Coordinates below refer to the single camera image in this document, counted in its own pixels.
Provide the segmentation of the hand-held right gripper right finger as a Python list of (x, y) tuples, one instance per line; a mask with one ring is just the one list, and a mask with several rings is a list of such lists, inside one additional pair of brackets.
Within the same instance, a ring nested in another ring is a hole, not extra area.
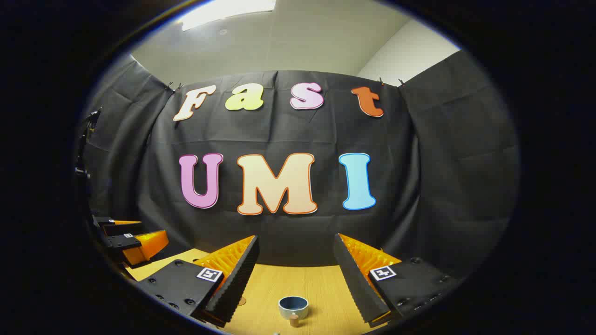
[(462, 282), (421, 257), (400, 260), (344, 234), (335, 235), (333, 252), (360, 316), (370, 327), (417, 316)]

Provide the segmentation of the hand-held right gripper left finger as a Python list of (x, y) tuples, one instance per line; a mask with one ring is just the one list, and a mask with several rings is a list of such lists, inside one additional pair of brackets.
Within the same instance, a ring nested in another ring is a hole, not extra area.
[(197, 261), (175, 259), (139, 286), (183, 315), (225, 327), (243, 297), (259, 252), (259, 238), (251, 235)]

